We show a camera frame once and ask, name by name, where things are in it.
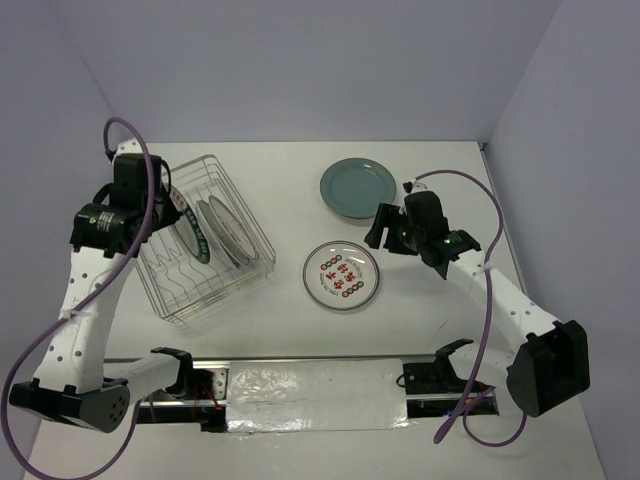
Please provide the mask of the teal green plate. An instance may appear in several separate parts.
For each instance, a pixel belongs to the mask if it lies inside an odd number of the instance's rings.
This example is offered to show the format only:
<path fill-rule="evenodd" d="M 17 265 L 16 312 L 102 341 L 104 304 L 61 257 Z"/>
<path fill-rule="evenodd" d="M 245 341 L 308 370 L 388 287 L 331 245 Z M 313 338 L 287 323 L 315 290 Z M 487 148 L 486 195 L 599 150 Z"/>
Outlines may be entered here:
<path fill-rule="evenodd" d="M 393 203 L 396 181 L 380 163 L 366 158 L 346 158 L 328 167 L 319 190 L 326 206 L 335 214 L 351 219 L 376 215 L 381 203 Z"/>

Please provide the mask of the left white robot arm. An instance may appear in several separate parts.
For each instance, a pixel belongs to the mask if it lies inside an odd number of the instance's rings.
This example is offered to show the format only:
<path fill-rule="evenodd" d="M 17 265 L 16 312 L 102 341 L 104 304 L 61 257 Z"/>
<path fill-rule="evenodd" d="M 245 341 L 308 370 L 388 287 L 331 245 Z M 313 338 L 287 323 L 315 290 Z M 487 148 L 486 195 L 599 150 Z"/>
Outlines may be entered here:
<path fill-rule="evenodd" d="M 69 283 L 61 316 L 33 378 L 9 389 L 11 406 L 44 420 L 113 432 L 128 408 L 157 391 L 176 399 L 195 389 L 193 358 L 157 347 L 113 377 L 104 372 L 106 343 L 115 311 L 138 254 L 136 237 L 176 223 L 179 212 L 163 182 L 167 163 L 159 156 L 122 154 L 114 177 L 74 217 Z"/>

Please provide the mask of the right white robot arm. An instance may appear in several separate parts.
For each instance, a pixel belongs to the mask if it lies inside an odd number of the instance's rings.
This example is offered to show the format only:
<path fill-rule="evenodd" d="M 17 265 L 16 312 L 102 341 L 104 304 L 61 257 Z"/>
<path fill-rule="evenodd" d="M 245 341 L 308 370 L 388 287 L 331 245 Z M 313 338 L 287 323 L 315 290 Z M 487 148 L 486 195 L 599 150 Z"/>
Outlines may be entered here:
<path fill-rule="evenodd" d="M 506 387 L 526 415 L 537 418 L 590 387 L 585 329 L 535 306 L 491 267 L 488 253 L 469 233 L 449 228 L 435 193 L 411 193 L 402 207 L 380 204 L 365 243 L 418 256 L 476 304 L 491 307 L 491 323 L 515 352 Z"/>

